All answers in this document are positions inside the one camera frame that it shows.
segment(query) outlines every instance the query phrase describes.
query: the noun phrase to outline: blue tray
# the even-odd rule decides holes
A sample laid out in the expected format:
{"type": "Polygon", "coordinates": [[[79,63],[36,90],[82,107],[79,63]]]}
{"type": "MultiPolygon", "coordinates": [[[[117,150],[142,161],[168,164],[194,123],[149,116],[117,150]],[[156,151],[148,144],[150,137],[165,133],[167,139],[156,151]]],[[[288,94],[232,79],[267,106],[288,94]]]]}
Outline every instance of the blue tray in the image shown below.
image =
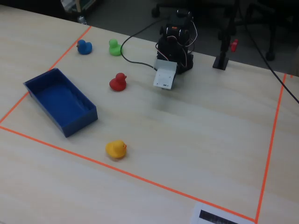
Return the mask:
{"type": "Polygon", "coordinates": [[[65,137],[98,119],[96,106],[59,69],[47,71],[24,85],[65,137]]]}

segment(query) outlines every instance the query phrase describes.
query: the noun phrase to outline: black motor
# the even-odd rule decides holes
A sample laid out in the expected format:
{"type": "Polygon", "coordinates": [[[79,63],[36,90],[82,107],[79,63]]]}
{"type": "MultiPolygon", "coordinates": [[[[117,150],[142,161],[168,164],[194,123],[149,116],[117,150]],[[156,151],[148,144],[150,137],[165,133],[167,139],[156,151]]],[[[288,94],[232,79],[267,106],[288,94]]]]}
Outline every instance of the black motor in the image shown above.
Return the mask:
{"type": "Polygon", "coordinates": [[[193,55],[188,54],[188,47],[194,44],[193,42],[195,41],[191,40],[189,31],[194,25],[192,20],[191,12],[178,10],[170,16],[166,27],[161,27],[160,29],[162,37],[158,42],[157,58],[177,62],[178,74],[193,67],[193,55]]]}

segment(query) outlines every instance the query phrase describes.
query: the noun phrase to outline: orange tape boundary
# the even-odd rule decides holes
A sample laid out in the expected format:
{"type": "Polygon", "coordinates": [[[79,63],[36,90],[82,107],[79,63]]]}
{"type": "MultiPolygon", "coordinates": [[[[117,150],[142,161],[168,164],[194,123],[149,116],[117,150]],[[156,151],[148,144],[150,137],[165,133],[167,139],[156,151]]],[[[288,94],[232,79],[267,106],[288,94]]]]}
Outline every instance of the orange tape boundary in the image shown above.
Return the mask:
{"type": "MultiPolygon", "coordinates": [[[[91,29],[91,26],[89,26],[87,28],[87,30],[84,31],[84,33],[66,50],[66,52],[64,52],[60,58],[48,69],[51,70],[55,67],[55,65],[57,65],[57,63],[75,46],[75,44],[83,37],[85,36],[85,34],[87,34],[87,32],[91,29]]],[[[9,114],[20,104],[20,102],[22,102],[22,100],[29,94],[29,92],[26,92],[24,94],[24,96],[22,96],[21,99],[19,99],[19,101],[4,115],[4,117],[0,120],[0,124],[9,116],[9,114]]]]}
{"type": "Polygon", "coordinates": [[[190,198],[190,199],[193,199],[193,200],[195,200],[195,201],[202,202],[202,203],[204,203],[204,204],[208,204],[208,205],[213,206],[213,207],[215,207],[215,208],[221,209],[221,210],[223,210],[223,211],[229,212],[229,213],[231,213],[231,214],[234,214],[234,215],[236,215],[236,216],[239,216],[239,217],[241,217],[241,218],[244,218],[244,219],[247,219],[247,220],[249,220],[249,221],[254,222],[254,219],[253,219],[253,218],[247,217],[247,216],[245,216],[245,215],[243,215],[243,214],[240,214],[240,213],[238,213],[238,212],[235,212],[235,211],[226,209],[226,208],[224,208],[224,207],[221,207],[221,206],[219,206],[219,205],[213,204],[213,203],[211,203],[211,202],[207,202],[207,201],[205,201],[205,200],[199,199],[199,198],[194,197],[194,196],[192,196],[192,195],[188,195],[188,194],[183,193],[183,192],[181,192],[181,191],[178,191],[178,190],[175,190],[175,189],[166,187],[166,186],[164,186],[164,185],[162,185],[162,184],[159,184],[159,183],[150,181],[150,180],[145,179],[145,178],[143,178],[143,177],[140,177],[140,176],[137,176],[137,175],[135,175],[135,174],[132,174],[132,173],[130,173],[130,172],[128,172],[128,171],[125,171],[125,170],[122,170],[122,169],[119,169],[119,168],[110,166],[110,165],[108,165],[108,164],[105,164],[105,163],[103,163],[103,162],[94,160],[94,159],[92,159],[92,158],[86,157],[86,156],[84,156],[84,155],[81,155],[81,154],[78,154],[78,153],[75,153],[75,152],[72,152],[72,151],[70,151],[70,150],[67,150],[67,149],[64,149],[64,148],[61,148],[61,147],[58,147],[58,146],[54,146],[54,145],[52,145],[52,144],[50,144],[50,143],[41,141],[41,140],[36,139],[36,138],[33,138],[33,137],[30,137],[30,136],[25,135],[25,134],[22,134],[22,133],[20,133],[20,132],[16,132],[16,131],[11,130],[11,129],[8,129],[8,128],[6,128],[6,127],[2,127],[2,126],[0,126],[0,129],[3,129],[3,130],[5,130],[5,131],[8,131],[8,132],[11,132],[11,133],[14,133],[14,134],[17,134],[17,135],[19,135],[19,136],[22,136],[22,137],[24,137],[24,138],[27,138],[27,139],[30,139],[30,140],[33,140],[33,141],[36,141],[36,142],[39,142],[39,143],[41,143],[41,144],[43,144],[43,145],[46,145],[46,146],[55,148],[55,149],[57,149],[57,150],[60,150],[60,151],[62,151],[62,152],[65,152],[65,153],[74,155],[74,156],[79,157],[79,158],[81,158],[81,159],[88,160],[88,161],[90,161],[90,162],[94,162],[94,163],[99,164],[99,165],[101,165],[101,166],[104,166],[104,167],[106,167],[106,168],[115,170],[115,171],[117,171],[117,172],[123,173],[123,174],[128,175],[128,176],[131,176],[131,177],[133,177],[133,178],[136,178],[136,179],[138,179],[138,180],[140,180],[140,181],[144,181],[144,182],[146,182],[146,183],[150,183],[150,184],[152,184],[152,185],[155,185],[155,186],[157,186],[157,187],[160,187],[160,188],[163,188],[163,189],[165,189],[165,190],[171,191],[171,192],[176,193],[176,194],[178,194],[178,195],[182,195],[182,196],[188,197],[188,198],[190,198]]]}
{"type": "MultiPolygon", "coordinates": [[[[80,40],[83,36],[85,36],[85,34],[91,29],[91,26],[88,27],[88,29],[59,57],[59,59],[48,69],[48,70],[51,70],[55,67],[55,65],[75,46],[75,44],[78,42],[78,40],[80,40]]],[[[285,80],[286,80],[286,74],[284,74],[284,79],[283,79],[283,83],[285,83],[285,80]]],[[[85,159],[85,160],[88,160],[90,162],[93,162],[93,163],[96,163],[96,164],[99,164],[101,166],[104,166],[106,168],[110,168],[112,170],[115,170],[117,172],[120,172],[120,173],[123,173],[123,174],[126,174],[128,176],[131,176],[133,178],[136,178],[140,181],[144,181],[144,182],[147,182],[147,183],[150,183],[152,185],[155,185],[157,187],[160,187],[160,188],[163,188],[165,190],[168,190],[168,191],[171,191],[173,193],[176,193],[176,194],[179,194],[179,195],[182,195],[182,196],[185,196],[185,197],[188,197],[190,199],[193,199],[195,201],[198,201],[198,202],[201,202],[201,203],[204,203],[204,204],[207,204],[207,205],[210,205],[210,206],[213,206],[215,208],[218,208],[220,210],[223,210],[223,211],[226,211],[228,213],[231,213],[233,215],[236,215],[236,216],[239,216],[241,218],[244,218],[244,219],[247,219],[251,222],[254,222],[254,223],[258,223],[258,219],[259,219],[259,215],[260,215],[260,211],[261,211],[261,206],[262,206],[262,201],[263,201],[263,195],[264,195],[264,191],[265,191],[265,186],[266,186],[266,181],[267,181],[267,175],[268,175],[268,171],[269,171],[269,165],[270,165],[270,159],[271,159],[271,153],[272,153],[272,147],[273,147],[273,141],[274,141],[274,137],[275,137],[275,130],[276,130],[276,124],[277,124],[277,119],[278,119],[278,114],[279,114],[279,109],[280,109],[280,103],[281,103],[281,98],[282,98],[282,95],[283,95],[283,91],[284,91],[284,88],[283,86],[281,86],[280,88],[280,94],[279,94],[279,98],[278,98],[278,104],[277,104],[277,108],[276,108],[276,113],[275,113],[275,118],[274,118],[274,123],[273,123],[273,128],[272,128],[272,134],[271,134],[271,140],[270,140],[270,145],[269,145],[269,151],[268,151],[268,156],[267,156],[267,162],[266,162],[266,167],[265,167],[265,173],[264,173],[264,177],[263,177],[263,183],[262,183],[262,189],[261,189],[261,193],[260,193],[260,197],[259,197],[259,202],[258,202],[258,207],[257,207],[257,211],[256,211],[256,218],[253,219],[253,218],[250,218],[250,217],[247,217],[243,214],[240,214],[238,212],[235,212],[235,211],[232,211],[232,210],[229,210],[229,209],[226,209],[224,207],[221,207],[219,205],[216,205],[214,203],[211,203],[211,202],[208,202],[208,201],[205,201],[205,200],[202,200],[200,198],[197,198],[197,197],[194,197],[192,195],[189,195],[189,194],[186,194],[186,193],[183,193],[181,191],[178,191],[178,190],[175,190],[175,189],[172,189],[172,188],[169,188],[169,187],[166,187],[162,184],[159,184],[159,183],[156,183],[154,181],[151,181],[151,180],[148,180],[148,179],[145,179],[143,177],[140,177],[140,176],[137,176],[135,174],[132,174],[130,172],[127,172],[125,170],[122,170],[122,169],[119,169],[119,168],[116,168],[116,167],[113,167],[111,165],[108,165],[108,164],[105,164],[103,162],[100,162],[100,161],[97,161],[97,160],[94,160],[92,158],[89,158],[89,157],[86,157],[84,155],[80,155],[78,153],[75,153],[75,152],[72,152],[70,150],[67,150],[67,149],[64,149],[64,148],[60,148],[58,146],[54,146],[50,143],[47,143],[47,142],[44,142],[44,141],[41,141],[39,139],[36,139],[36,138],[33,138],[33,137],[30,137],[28,135],[25,135],[25,134],[22,134],[20,132],[17,132],[17,131],[14,131],[14,130],[11,130],[11,129],[8,129],[8,128],[5,128],[3,126],[0,126],[0,129],[2,130],[5,130],[5,131],[8,131],[8,132],[11,132],[11,133],[14,133],[14,134],[17,134],[19,136],[22,136],[24,138],[27,138],[27,139],[30,139],[30,140],[33,140],[33,141],[36,141],[38,143],[41,143],[41,144],[44,144],[46,146],[49,146],[49,147],[52,147],[52,148],[55,148],[57,150],[60,150],[60,151],[63,151],[65,153],[68,153],[68,154],[71,154],[71,155],[74,155],[76,157],[79,157],[79,158],[82,158],[82,159],[85,159]]],[[[0,120],[0,124],[9,116],[9,114],[20,104],[20,102],[29,94],[29,92],[26,92],[24,94],[24,96],[22,96],[22,98],[8,111],[7,114],[5,114],[5,116],[0,120]]]]}
{"type": "MultiPolygon", "coordinates": [[[[285,83],[285,79],[286,79],[286,74],[284,75],[284,79],[282,81],[283,83],[285,83]]],[[[259,219],[260,212],[261,212],[261,207],[262,207],[262,202],[263,202],[263,195],[264,195],[264,192],[265,192],[267,175],[268,175],[268,171],[269,171],[271,153],[272,153],[272,148],[273,148],[273,141],[274,141],[274,137],[275,137],[276,124],[277,124],[277,119],[278,119],[280,103],[281,103],[281,98],[282,98],[283,92],[284,92],[284,87],[281,86],[280,87],[279,98],[278,98],[278,102],[277,102],[277,107],[276,107],[276,113],[275,113],[273,128],[272,128],[271,140],[270,140],[270,144],[269,144],[269,151],[268,151],[268,156],[267,156],[265,173],[264,173],[264,176],[263,176],[262,189],[261,189],[260,198],[258,200],[258,206],[257,206],[257,210],[256,210],[256,219],[255,219],[256,224],[258,223],[258,219],[259,219]]]]}

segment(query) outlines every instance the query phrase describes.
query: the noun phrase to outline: blue rubber duck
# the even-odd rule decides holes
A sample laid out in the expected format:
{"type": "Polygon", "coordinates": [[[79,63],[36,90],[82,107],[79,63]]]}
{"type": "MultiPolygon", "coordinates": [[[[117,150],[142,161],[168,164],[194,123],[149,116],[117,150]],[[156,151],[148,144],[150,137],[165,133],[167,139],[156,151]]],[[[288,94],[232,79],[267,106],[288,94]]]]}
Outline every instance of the blue rubber duck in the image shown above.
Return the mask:
{"type": "Polygon", "coordinates": [[[79,40],[77,43],[78,52],[82,55],[88,55],[92,49],[92,43],[85,42],[85,40],[79,40]]]}

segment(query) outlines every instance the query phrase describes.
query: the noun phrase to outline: red rubber duck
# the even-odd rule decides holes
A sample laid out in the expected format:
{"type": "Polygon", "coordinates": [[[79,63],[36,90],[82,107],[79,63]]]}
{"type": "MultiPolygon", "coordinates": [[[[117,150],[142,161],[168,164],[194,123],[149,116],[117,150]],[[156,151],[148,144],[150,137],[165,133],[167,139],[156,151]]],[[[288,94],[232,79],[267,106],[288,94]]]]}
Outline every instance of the red rubber duck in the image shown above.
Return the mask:
{"type": "Polygon", "coordinates": [[[111,89],[114,91],[123,91],[127,86],[126,77],[123,73],[117,73],[116,77],[109,83],[111,89]]]}

